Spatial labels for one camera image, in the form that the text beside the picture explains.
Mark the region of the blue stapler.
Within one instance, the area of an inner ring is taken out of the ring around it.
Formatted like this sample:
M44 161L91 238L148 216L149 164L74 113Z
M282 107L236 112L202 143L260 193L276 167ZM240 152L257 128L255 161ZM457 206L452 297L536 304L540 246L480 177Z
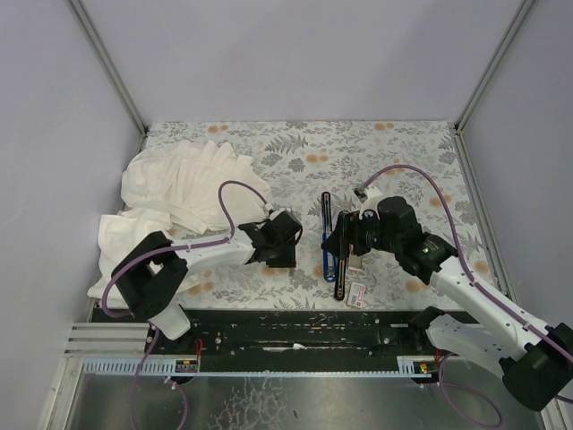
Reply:
M332 233L333 222L331 214L331 195L329 192L321 194L321 219L322 219L322 241L325 241ZM335 282L337 278L336 258L328 251L322 251L323 278L326 282Z

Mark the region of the black stapler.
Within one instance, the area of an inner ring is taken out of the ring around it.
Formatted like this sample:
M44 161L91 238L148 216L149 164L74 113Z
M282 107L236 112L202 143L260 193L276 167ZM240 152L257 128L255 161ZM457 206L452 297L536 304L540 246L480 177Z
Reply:
M336 281L334 287L334 298L337 301L343 301L346 296L346 269L348 258L338 260L338 268L336 271Z

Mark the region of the metal staple strip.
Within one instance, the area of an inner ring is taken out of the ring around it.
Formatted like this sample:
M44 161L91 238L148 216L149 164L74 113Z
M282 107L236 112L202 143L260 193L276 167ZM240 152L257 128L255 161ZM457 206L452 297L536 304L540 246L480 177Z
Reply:
M354 272L363 271L363 257L357 255L350 255L348 258L348 269Z

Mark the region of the red white staple box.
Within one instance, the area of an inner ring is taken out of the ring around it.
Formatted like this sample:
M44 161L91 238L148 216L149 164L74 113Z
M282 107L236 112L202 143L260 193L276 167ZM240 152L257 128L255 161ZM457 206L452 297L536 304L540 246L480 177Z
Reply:
M361 309L363 307L366 287L364 284L353 282L351 284L346 304L353 308Z

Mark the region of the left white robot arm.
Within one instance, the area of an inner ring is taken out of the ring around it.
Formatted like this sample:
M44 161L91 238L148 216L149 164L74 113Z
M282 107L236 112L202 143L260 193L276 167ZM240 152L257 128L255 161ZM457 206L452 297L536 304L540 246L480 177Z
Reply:
M302 233L301 222L284 209L236 227L231 237L175 242L160 231L153 232L116 266L111 284L117 287L129 315L159 329L167 339L178 340L191 329L189 318L175 302L185 279L219 267L252 263L294 268Z

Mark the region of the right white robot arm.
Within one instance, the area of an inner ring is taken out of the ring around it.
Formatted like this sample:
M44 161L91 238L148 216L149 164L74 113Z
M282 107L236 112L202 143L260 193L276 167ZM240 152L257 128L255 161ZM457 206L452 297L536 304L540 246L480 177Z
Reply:
M540 411L572 380L572 330L551 326L484 285L461 262L459 250L423 231L402 197L370 199L359 211L342 211L321 247L340 261L371 250L393 254L399 266L468 312L479 328L465 328L442 311L422 312L431 344L455 353L502 380L524 407Z

